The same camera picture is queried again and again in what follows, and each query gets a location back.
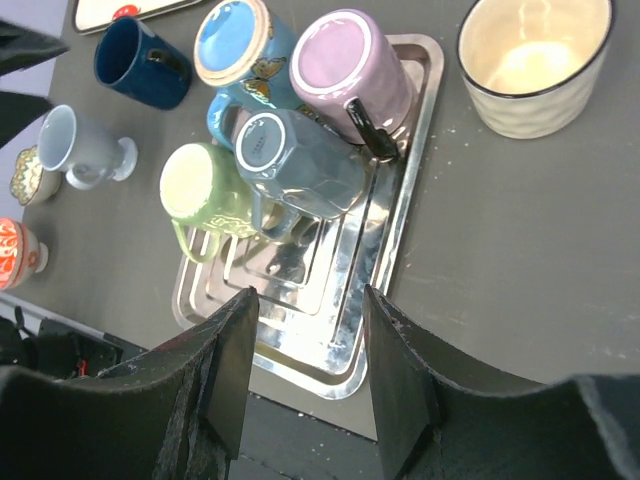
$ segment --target metal tray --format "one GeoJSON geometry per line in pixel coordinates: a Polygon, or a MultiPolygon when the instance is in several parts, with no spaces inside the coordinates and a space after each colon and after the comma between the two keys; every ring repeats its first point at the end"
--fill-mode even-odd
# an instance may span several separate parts
{"type": "MultiPolygon", "coordinates": [[[[426,35],[389,35],[417,101],[394,133],[400,161],[371,164],[368,196],[344,217],[309,228],[284,245],[226,239],[210,263],[182,259],[173,311],[185,329],[215,312],[243,287],[260,295],[253,363],[327,399],[342,399],[364,381],[362,294],[389,288],[411,194],[427,145],[444,68],[438,43],[426,35]]],[[[192,248],[208,235],[191,231],[192,248]]]]}

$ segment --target green mug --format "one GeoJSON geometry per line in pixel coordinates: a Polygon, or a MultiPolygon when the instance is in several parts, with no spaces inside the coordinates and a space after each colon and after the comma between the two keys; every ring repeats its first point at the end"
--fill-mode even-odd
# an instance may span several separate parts
{"type": "Polygon", "coordinates": [[[197,263],[211,261],[221,235],[256,235],[251,224],[251,191],[238,174],[233,154],[208,143],[189,143],[167,160],[160,176],[160,200],[184,254],[197,263]],[[193,252],[185,228],[210,233],[204,254],[193,252]]]}

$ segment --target mug rim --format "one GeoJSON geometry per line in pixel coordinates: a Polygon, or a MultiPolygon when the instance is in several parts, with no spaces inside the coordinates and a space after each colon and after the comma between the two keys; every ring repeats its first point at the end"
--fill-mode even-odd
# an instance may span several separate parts
{"type": "Polygon", "coordinates": [[[609,7],[610,7],[610,10],[611,10],[611,15],[609,16],[609,22],[607,24],[607,30],[605,31],[604,35],[602,36],[602,40],[600,41],[600,44],[598,45],[598,48],[595,49],[595,51],[593,52],[591,57],[589,57],[580,66],[580,68],[578,70],[573,72],[568,77],[562,79],[560,82],[554,83],[553,85],[550,85],[550,86],[548,86],[546,88],[543,88],[541,90],[534,90],[533,92],[526,92],[526,93],[500,93],[500,92],[496,92],[495,90],[491,90],[490,88],[487,88],[484,85],[480,84],[478,81],[476,81],[471,76],[471,74],[469,74],[467,69],[464,67],[464,64],[462,62],[462,55],[461,55],[461,52],[460,52],[460,47],[461,47],[460,43],[462,41],[462,32],[464,31],[464,28],[467,25],[469,17],[473,13],[473,11],[484,1],[487,1],[487,0],[476,0],[474,2],[474,4],[471,6],[471,8],[469,9],[469,11],[464,16],[464,19],[462,20],[462,23],[460,24],[460,28],[458,29],[458,36],[457,36],[457,39],[456,39],[456,57],[457,57],[457,60],[458,60],[458,66],[460,67],[460,70],[462,71],[462,76],[464,77],[464,79],[466,81],[468,81],[471,85],[473,85],[473,87],[475,89],[480,90],[481,92],[483,92],[483,93],[485,93],[487,95],[490,95],[492,97],[497,97],[497,98],[505,98],[505,99],[513,99],[513,100],[519,99],[519,98],[534,98],[534,97],[539,97],[539,96],[545,95],[547,93],[553,92],[554,90],[557,90],[557,89],[563,87],[564,85],[568,84],[573,79],[575,79],[578,76],[580,76],[585,70],[587,70],[593,64],[593,62],[600,56],[600,54],[602,54],[602,52],[605,50],[605,48],[609,44],[609,40],[611,38],[611,32],[613,31],[613,26],[614,26],[614,24],[616,22],[616,11],[617,11],[617,9],[616,9],[616,0],[604,0],[604,1],[609,3],[609,7]]]}
{"type": "Polygon", "coordinates": [[[238,139],[239,141],[236,141],[235,150],[236,150],[236,159],[238,160],[238,163],[240,164],[240,166],[252,173],[262,172],[267,168],[271,167],[274,163],[276,163],[278,161],[278,158],[280,157],[280,154],[284,150],[284,142],[285,142],[284,123],[282,122],[282,119],[278,117],[275,113],[272,113],[272,112],[257,113],[253,115],[249,120],[247,120],[245,124],[242,126],[242,129],[238,133],[238,139]],[[274,120],[276,122],[276,124],[278,125],[278,128],[280,129],[280,145],[278,146],[278,151],[276,152],[276,154],[273,156],[271,160],[269,160],[269,162],[267,162],[266,165],[262,165],[260,167],[254,167],[252,165],[249,165],[245,160],[244,155],[242,154],[242,143],[244,142],[244,134],[246,133],[249,126],[253,124],[256,120],[259,120],[261,118],[270,118],[271,120],[274,120]]]}
{"type": "Polygon", "coordinates": [[[98,46],[96,47],[96,53],[93,56],[93,74],[95,75],[96,79],[102,85],[104,85],[106,87],[114,87],[114,86],[118,85],[120,82],[122,82],[124,80],[124,78],[133,69],[133,66],[136,63],[136,59],[137,59],[137,57],[138,57],[138,55],[140,53],[140,48],[142,46],[142,28],[140,28],[141,24],[142,24],[142,22],[140,20],[138,20],[137,18],[126,15],[124,17],[120,17],[120,18],[116,19],[116,21],[113,22],[111,25],[109,25],[109,28],[107,28],[107,30],[104,32],[104,35],[102,36],[102,38],[100,39],[100,42],[98,43],[98,46]],[[138,43],[136,44],[136,53],[133,56],[133,59],[131,60],[131,63],[129,64],[129,66],[124,71],[124,73],[122,75],[120,75],[120,77],[118,77],[116,80],[114,80],[111,83],[104,82],[102,80],[102,78],[100,78],[100,76],[98,76],[98,55],[100,54],[100,50],[102,50],[102,46],[104,44],[104,39],[107,38],[107,35],[109,34],[111,29],[115,25],[117,25],[119,23],[124,23],[124,22],[131,22],[131,21],[133,21],[133,23],[135,24],[136,30],[137,30],[137,33],[138,33],[138,43]]]}
{"type": "Polygon", "coordinates": [[[366,21],[366,19],[362,17],[362,15],[360,15],[358,11],[352,9],[340,9],[327,13],[326,15],[323,15],[311,25],[309,25],[305,29],[305,31],[302,32],[302,35],[300,35],[300,38],[296,43],[296,47],[293,50],[293,55],[291,56],[290,71],[293,74],[293,80],[302,90],[312,95],[326,95],[327,93],[331,93],[335,90],[340,90],[347,85],[352,84],[355,77],[357,77],[360,72],[362,72],[362,69],[365,67],[367,60],[371,56],[372,48],[373,33],[371,32],[371,27],[369,26],[369,23],[366,21]],[[360,27],[360,30],[364,34],[364,48],[362,49],[362,53],[356,67],[344,79],[328,87],[312,87],[302,78],[302,75],[300,74],[300,52],[304,44],[309,40],[309,37],[316,33],[320,25],[336,18],[351,19],[360,27]]]}
{"type": "Polygon", "coordinates": [[[73,150],[73,146],[76,143],[77,135],[78,135],[78,118],[73,108],[71,108],[69,105],[58,105],[53,110],[51,110],[47,115],[47,117],[44,119],[44,122],[42,123],[42,128],[40,128],[40,133],[38,133],[38,160],[40,161],[42,168],[49,172],[55,172],[59,170],[60,167],[64,165],[65,162],[69,159],[69,156],[71,155],[71,151],[73,150]],[[69,142],[69,148],[67,148],[67,151],[62,157],[62,160],[60,160],[55,165],[55,167],[46,167],[45,164],[42,163],[42,148],[41,148],[42,137],[43,137],[45,128],[49,125],[49,122],[51,121],[51,116],[53,114],[59,114],[59,112],[66,112],[71,116],[71,121],[73,122],[73,133],[71,135],[71,141],[69,142]]]}
{"type": "Polygon", "coordinates": [[[215,5],[200,23],[198,33],[196,33],[196,38],[193,43],[193,63],[196,68],[196,73],[200,79],[212,87],[224,87],[241,80],[247,74],[247,71],[251,66],[258,60],[258,58],[260,58],[260,55],[267,44],[269,26],[272,25],[272,23],[273,20],[271,18],[271,12],[261,0],[223,0],[215,5]],[[251,37],[251,42],[249,42],[247,50],[245,50],[233,65],[224,70],[209,70],[200,62],[200,55],[198,53],[200,36],[214,12],[219,11],[223,6],[234,2],[240,2],[248,5],[256,19],[256,25],[253,36],[251,37]]]}
{"type": "Polygon", "coordinates": [[[167,170],[167,165],[169,164],[169,162],[178,162],[178,160],[181,156],[183,156],[185,154],[185,151],[187,150],[195,150],[195,149],[201,149],[203,150],[201,153],[202,155],[206,155],[207,159],[208,159],[208,163],[211,165],[211,178],[215,177],[215,166],[214,166],[214,161],[212,159],[212,149],[210,149],[209,147],[213,147],[214,145],[208,145],[206,143],[203,142],[191,142],[191,143],[185,143],[184,145],[180,145],[178,148],[176,148],[171,155],[169,155],[169,157],[167,158],[167,160],[164,162],[164,165],[162,166],[162,172],[160,172],[160,180],[158,181],[158,193],[160,196],[160,203],[162,204],[162,207],[164,208],[164,210],[167,212],[167,214],[173,218],[174,220],[176,220],[177,222],[183,222],[183,221],[189,221],[189,220],[193,220],[195,217],[197,217],[198,215],[201,214],[203,207],[207,204],[208,200],[211,198],[211,195],[213,193],[213,188],[209,189],[209,192],[207,193],[207,196],[205,198],[205,200],[198,206],[198,208],[196,208],[194,211],[192,212],[178,212],[177,210],[173,209],[173,208],[169,208],[170,206],[167,204],[166,202],[166,198],[163,195],[163,191],[166,191],[166,181],[167,181],[167,175],[168,175],[168,170],[167,170]]]}

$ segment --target black rim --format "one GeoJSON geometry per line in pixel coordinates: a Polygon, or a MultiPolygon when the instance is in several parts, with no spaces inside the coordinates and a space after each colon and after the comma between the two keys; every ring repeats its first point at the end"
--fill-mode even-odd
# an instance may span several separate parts
{"type": "Polygon", "coordinates": [[[136,45],[136,52],[133,55],[133,58],[131,60],[131,63],[129,64],[129,66],[127,67],[127,69],[124,71],[124,73],[122,75],[120,75],[117,79],[115,79],[112,82],[105,82],[102,79],[102,75],[98,74],[98,54],[100,52],[100,50],[103,47],[104,44],[104,39],[107,36],[107,34],[109,33],[109,30],[111,29],[111,27],[115,24],[116,21],[120,20],[120,19],[133,19],[138,20],[139,22],[142,22],[142,20],[140,20],[138,17],[120,17],[118,19],[116,19],[115,21],[111,22],[108,26],[107,29],[105,30],[104,34],[102,35],[102,38],[100,39],[100,41],[98,42],[98,46],[96,47],[96,51],[93,54],[93,73],[96,77],[96,79],[103,85],[107,86],[107,87],[113,87],[114,85],[116,85],[118,82],[120,82],[126,75],[127,73],[129,73],[129,71],[131,71],[131,69],[133,68],[133,64],[136,62],[136,57],[138,56],[138,54],[140,53],[140,46],[142,45],[142,29],[140,28],[140,26],[138,24],[136,24],[136,30],[137,30],[137,34],[138,34],[138,43],[136,45]]]}
{"type": "Polygon", "coordinates": [[[478,90],[480,90],[480,91],[482,91],[482,92],[484,92],[484,93],[486,93],[488,95],[491,95],[492,97],[499,97],[499,98],[531,98],[531,97],[538,97],[540,95],[544,95],[545,93],[549,93],[549,92],[552,92],[554,90],[557,90],[558,88],[562,87],[563,85],[566,85],[571,80],[573,80],[578,75],[580,75],[582,72],[584,72],[587,68],[589,68],[591,66],[591,64],[595,61],[595,59],[600,56],[602,51],[605,49],[605,47],[609,43],[609,38],[611,37],[611,32],[613,31],[613,25],[615,24],[615,21],[616,21],[616,0],[608,0],[609,6],[611,7],[611,21],[609,22],[609,25],[607,27],[607,31],[604,34],[604,37],[602,38],[602,42],[600,43],[598,48],[596,48],[596,51],[593,53],[591,58],[589,58],[589,60],[587,60],[585,62],[585,64],[582,65],[582,67],[580,67],[578,70],[573,72],[571,75],[569,75],[567,78],[565,78],[561,82],[558,82],[558,83],[556,83],[554,85],[551,85],[550,87],[547,87],[547,88],[545,88],[543,90],[537,90],[535,92],[516,93],[516,94],[500,93],[500,92],[495,92],[495,91],[493,91],[493,90],[491,90],[491,89],[489,89],[489,88],[487,88],[487,87],[485,87],[483,85],[480,85],[478,82],[476,82],[471,77],[471,75],[469,75],[469,72],[467,72],[467,70],[464,68],[464,65],[462,64],[462,58],[460,56],[460,40],[462,38],[462,31],[464,30],[464,26],[467,23],[467,19],[469,18],[469,16],[473,13],[473,11],[476,9],[476,7],[482,1],[483,0],[476,0],[475,3],[472,5],[472,7],[467,12],[467,14],[464,16],[464,20],[462,21],[460,30],[458,31],[458,39],[456,41],[456,57],[458,57],[458,65],[460,66],[460,70],[462,70],[462,75],[464,76],[464,78],[469,83],[471,83],[475,88],[477,88],[478,90]]]}

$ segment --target table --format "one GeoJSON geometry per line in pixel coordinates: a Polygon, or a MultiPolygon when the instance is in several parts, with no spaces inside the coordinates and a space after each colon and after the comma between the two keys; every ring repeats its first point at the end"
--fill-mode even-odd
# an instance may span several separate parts
{"type": "MultiPolygon", "coordinates": [[[[472,0],[349,3],[389,34],[428,33],[447,59],[392,300],[468,354],[539,382],[640,368],[640,3],[617,3],[610,53],[585,112],[532,141],[489,131],[464,90],[455,41],[472,0]]],[[[298,33],[344,6],[268,5],[298,33]]],[[[148,25],[191,56],[211,6],[148,25]]],[[[52,255],[45,272],[12,293],[151,348],[180,332],[170,301],[181,254],[160,205],[159,176],[177,147],[209,140],[213,90],[196,81],[178,108],[154,110],[97,84],[99,35],[75,34],[69,12],[63,37],[71,50],[57,62],[53,101],[133,137],[139,165],[126,182],[91,192],[63,185],[53,201],[26,210],[25,223],[52,255]]],[[[256,369],[250,388],[375,438],[367,384],[330,402],[256,369]]]]}

